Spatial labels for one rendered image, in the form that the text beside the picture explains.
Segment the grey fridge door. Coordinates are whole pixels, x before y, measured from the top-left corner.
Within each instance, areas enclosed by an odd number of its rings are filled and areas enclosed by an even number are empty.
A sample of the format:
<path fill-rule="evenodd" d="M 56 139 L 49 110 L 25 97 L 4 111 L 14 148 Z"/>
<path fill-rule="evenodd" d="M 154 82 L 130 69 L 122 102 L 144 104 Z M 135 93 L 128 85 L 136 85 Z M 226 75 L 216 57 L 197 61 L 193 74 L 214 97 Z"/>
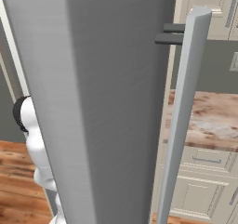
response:
<path fill-rule="evenodd" d="M 67 224 L 148 224 L 176 0 L 4 0 Z"/>

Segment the cream base cupboards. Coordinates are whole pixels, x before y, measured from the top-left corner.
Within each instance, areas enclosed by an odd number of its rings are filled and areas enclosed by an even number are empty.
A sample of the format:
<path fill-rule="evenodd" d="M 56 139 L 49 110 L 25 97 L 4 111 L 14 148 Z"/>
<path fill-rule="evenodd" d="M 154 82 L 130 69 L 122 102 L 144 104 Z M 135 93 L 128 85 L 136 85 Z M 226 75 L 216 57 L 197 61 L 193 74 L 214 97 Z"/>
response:
<path fill-rule="evenodd" d="M 185 146 L 169 215 L 238 224 L 238 152 Z"/>

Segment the grey wall socket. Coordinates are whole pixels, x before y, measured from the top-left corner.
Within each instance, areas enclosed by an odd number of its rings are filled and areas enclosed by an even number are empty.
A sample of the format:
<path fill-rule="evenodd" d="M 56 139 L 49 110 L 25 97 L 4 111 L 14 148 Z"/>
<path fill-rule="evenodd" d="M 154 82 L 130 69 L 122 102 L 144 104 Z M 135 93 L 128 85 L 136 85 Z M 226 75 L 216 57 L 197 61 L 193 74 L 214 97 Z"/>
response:
<path fill-rule="evenodd" d="M 233 54 L 230 71 L 231 72 L 238 72 L 238 52 L 235 52 Z"/>

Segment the cream wall cupboards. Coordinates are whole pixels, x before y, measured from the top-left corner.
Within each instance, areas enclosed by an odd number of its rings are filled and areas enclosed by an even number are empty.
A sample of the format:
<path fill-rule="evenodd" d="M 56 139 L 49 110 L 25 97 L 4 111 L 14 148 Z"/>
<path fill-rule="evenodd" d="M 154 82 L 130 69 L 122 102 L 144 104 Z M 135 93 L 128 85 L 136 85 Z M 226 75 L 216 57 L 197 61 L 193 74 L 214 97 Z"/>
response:
<path fill-rule="evenodd" d="M 178 23 L 184 23 L 195 6 L 209 7 L 209 40 L 229 40 L 238 0 L 178 0 Z"/>

